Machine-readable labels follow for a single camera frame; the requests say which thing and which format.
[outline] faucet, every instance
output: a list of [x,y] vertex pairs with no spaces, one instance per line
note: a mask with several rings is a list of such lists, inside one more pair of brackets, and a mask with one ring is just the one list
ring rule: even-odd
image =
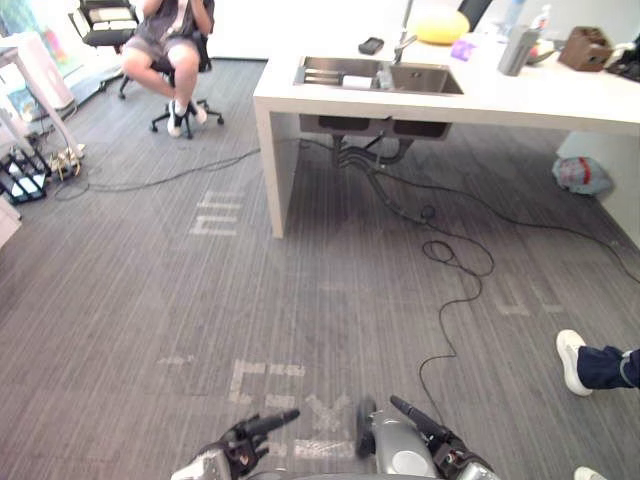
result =
[[398,64],[402,59],[402,51],[416,41],[416,36],[412,36],[405,40],[407,36],[407,23],[409,22],[409,15],[411,15],[411,8],[413,7],[413,0],[407,0],[407,6],[404,10],[404,19],[402,20],[402,34],[400,35],[400,42],[398,42],[398,46],[393,49],[395,52],[395,58],[393,59],[393,63]]
[[407,48],[409,45],[411,45],[413,42],[415,42],[417,39],[418,39],[417,35],[412,35],[409,38],[407,38],[404,42],[398,44],[398,46],[396,46],[396,48],[393,49],[393,51],[395,52],[395,56],[393,57],[394,65],[397,65],[398,63],[400,63],[400,60],[402,60],[402,52],[404,52],[404,49]]

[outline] power cord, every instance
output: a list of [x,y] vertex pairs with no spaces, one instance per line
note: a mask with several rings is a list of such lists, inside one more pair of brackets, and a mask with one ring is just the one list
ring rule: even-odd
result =
[[76,193],[75,195],[71,195],[68,197],[61,197],[60,193],[65,191],[68,188],[71,188],[73,186],[75,186],[73,183],[70,184],[65,184],[62,185],[60,188],[58,188],[58,190],[56,190],[55,194],[54,194],[54,198],[59,201],[59,202],[68,202],[71,200],[75,200],[79,197],[81,197],[82,195],[84,195],[85,193],[91,191],[91,192],[95,192],[95,193],[127,193],[127,192],[135,192],[135,191],[139,191],[139,190],[144,190],[147,188],[151,188],[151,187],[156,187],[158,185],[163,185],[165,183],[169,183],[172,182],[174,180],[178,180],[179,178],[185,177],[187,175],[190,175],[192,173],[196,173],[196,172],[217,172],[220,170],[224,170],[226,168],[230,168],[234,165],[237,165],[238,163],[240,163],[242,160],[244,160],[247,157],[250,157],[252,155],[255,155],[257,153],[260,152],[259,148],[255,148],[253,150],[249,150],[246,153],[243,153],[242,155],[239,155],[237,157],[230,157],[230,158],[225,158],[223,160],[216,160],[214,162],[209,162],[206,163],[204,165],[201,165],[199,167],[194,167],[194,168],[190,168],[187,170],[184,170],[180,173],[177,173],[175,175],[172,175],[170,177],[166,177],[166,178],[162,178],[160,180],[155,180],[153,182],[147,182],[147,183],[113,183],[113,184],[100,184],[100,183],[91,183],[91,182],[87,182],[86,185],[82,188],[82,190],[79,193]]
[[595,237],[592,237],[590,235],[587,235],[585,233],[579,232],[577,230],[573,230],[571,228],[567,228],[567,227],[562,227],[562,226],[556,226],[556,225],[544,225],[544,224],[535,224],[535,223],[529,223],[529,222],[521,222],[518,220],[514,220],[510,217],[508,217],[507,215],[503,214],[502,212],[498,211],[497,209],[495,209],[493,206],[491,206],[489,203],[485,202],[484,200],[482,200],[481,198],[461,191],[461,190],[456,190],[454,188],[449,188],[449,187],[442,187],[439,185],[427,185],[427,184],[421,184],[421,183],[417,183],[417,182],[412,182],[410,180],[407,180],[405,178],[402,178],[398,175],[394,175],[391,173],[388,173],[384,170],[382,170],[380,167],[378,166],[373,166],[370,164],[370,162],[372,162],[373,160],[373,156],[371,154],[371,152],[368,152],[367,150],[360,148],[360,147],[344,147],[341,143],[338,144],[336,143],[335,139],[334,139],[334,148],[332,149],[331,147],[327,147],[325,145],[322,145],[323,147],[327,148],[328,150],[332,150],[334,153],[334,157],[333,157],[333,161],[334,161],[334,165],[337,166],[338,168],[345,168],[347,166],[354,166],[356,167],[357,170],[362,171],[367,180],[369,181],[369,183],[371,184],[374,192],[378,195],[378,197],[380,197],[380,199],[382,200],[382,202],[384,203],[384,205],[391,210],[395,215],[399,216],[400,218],[403,218],[405,220],[409,220],[410,222],[419,225],[419,226],[427,226],[429,228],[431,228],[432,230],[441,233],[445,236],[451,237],[451,238],[456,238],[459,240],[464,240],[467,242],[472,243],[473,245],[477,246],[478,248],[480,248],[484,254],[487,256],[487,258],[489,259],[489,267],[486,269],[486,271],[483,272],[478,272],[475,271],[465,265],[463,265],[457,254],[455,253],[455,250],[453,249],[453,247],[451,247],[451,245],[449,245],[447,242],[442,241],[442,240],[427,240],[426,242],[424,242],[422,244],[422,253],[428,257],[430,260],[438,262],[438,263],[442,263],[443,265],[446,265],[448,267],[452,267],[455,268],[456,270],[459,270],[460,272],[470,276],[471,278],[474,279],[475,283],[476,283],[476,290],[475,293],[463,297],[463,298],[456,298],[453,300],[449,300],[446,303],[444,303],[439,309],[438,309],[438,324],[440,326],[440,330],[442,331],[442,335],[445,338],[445,341],[447,342],[447,345],[449,347],[449,352],[446,354],[441,354],[441,355],[433,355],[430,357],[425,358],[421,363],[420,366],[418,368],[418,377],[420,379],[420,384],[422,385],[422,389],[424,390],[425,394],[427,395],[427,398],[429,399],[429,401],[431,402],[431,405],[433,406],[434,411],[436,412],[438,419],[440,421],[441,424],[444,424],[444,419],[442,416],[442,413],[440,412],[440,409],[438,408],[438,405],[436,404],[433,396],[431,395],[431,392],[429,391],[429,389],[427,388],[427,385],[425,383],[424,380],[424,376],[423,376],[423,371],[425,369],[425,367],[432,361],[434,360],[438,360],[438,359],[443,359],[443,358],[456,358],[458,356],[458,352],[455,348],[455,346],[453,345],[453,342],[451,341],[451,338],[449,337],[445,325],[444,325],[444,311],[447,309],[447,307],[451,306],[451,305],[455,305],[455,304],[459,304],[459,303],[471,303],[475,300],[477,300],[478,298],[480,298],[480,296],[482,295],[483,292],[483,278],[488,277],[489,275],[491,275],[495,269],[495,259],[493,257],[493,255],[491,254],[491,252],[489,251],[489,249],[487,247],[485,247],[482,243],[478,242],[477,240],[474,240],[470,237],[466,237],[464,235],[459,235],[453,232],[449,232],[447,230],[444,230],[443,228],[438,227],[437,225],[435,225],[432,222],[432,219],[435,218],[436,216],[436,209],[434,206],[432,205],[426,205],[422,211],[420,212],[420,217],[417,218],[414,215],[407,213],[407,211],[400,207],[398,204],[396,204],[393,200],[391,200],[391,198],[387,195],[386,191],[384,190],[384,188],[382,187],[382,185],[380,184],[380,182],[378,182],[377,180],[377,176],[383,176],[383,177],[387,177],[391,180],[394,180],[396,182],[399,183],[403,183],[405,185],[414,187],[414,188],[420,188],[420,189],[425,189],[425,190],[432,190],[432,191],[441,191],[441,192],[446,192],[446,193],[452,193],[452,194],[456,194],[456,195],[461,195],[467,199],[471,199],[477,203],[479,203],[480,205],[482,205],[484,208],[486,208],[487,210],[489,210],[491,213],[493,213],[497,218],[513,224],[513,225],[518,225],[518,226],[523,226],[523,227],[529,227],[529,228],[538,228],[538,229],[547,229],[547,230],[555,230],[555,231],[561,231],[561,232],[566,232],[566,233],[570,233],[576,236],[579,236],[581,238],[585,238],[587,240],[591,240],[592,242],[597,243],[598,245],[606,248],[618,261],[618,263],[620,264],[620,267],[622,268],[622,270],[624,271],[624,273],[631,278],[634,282],[636,282],[637,284],[640,284],[640,279],[638,279],[638,277],[636,277],[633,273],[631,273],[629,271],[629,269],[627,268],[627,266],[625,265],[625,263],[622,261],[622,258],[620,257],[620,255],[607,243],[603,242],[602,240],[599,240]]

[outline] yellow object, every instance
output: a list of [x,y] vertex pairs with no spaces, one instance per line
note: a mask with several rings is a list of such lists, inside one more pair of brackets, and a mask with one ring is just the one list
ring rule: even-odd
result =
[[469,20],[457,10],[430,14],[415,25],[414,33],[421,42],[451,45],[469,31]]

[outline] stainless steel sink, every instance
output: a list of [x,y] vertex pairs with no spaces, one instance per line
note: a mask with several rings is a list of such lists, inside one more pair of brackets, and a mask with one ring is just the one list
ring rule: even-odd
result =
[[294,83],[394,93],[463,94],[446,65],[392,64],[358,58],[303,57]]
[[415,93],[462,94],[445,65],[398,64],[389,67],[393,90]]
[[364,87],[371,88],[381,69],[381,62],[377,60],[304,57],[297,83],[342,86],[344,77],[352,76],[371,79],[369,86]]

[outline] purple object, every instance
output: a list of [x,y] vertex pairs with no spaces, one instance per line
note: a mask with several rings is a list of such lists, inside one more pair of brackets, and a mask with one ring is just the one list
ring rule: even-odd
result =
[[465,40],[456,40],[451,47],[451,56],[466,62],[469,60],[474,48],[476,48],[476,46],[473,43],[469,43]]

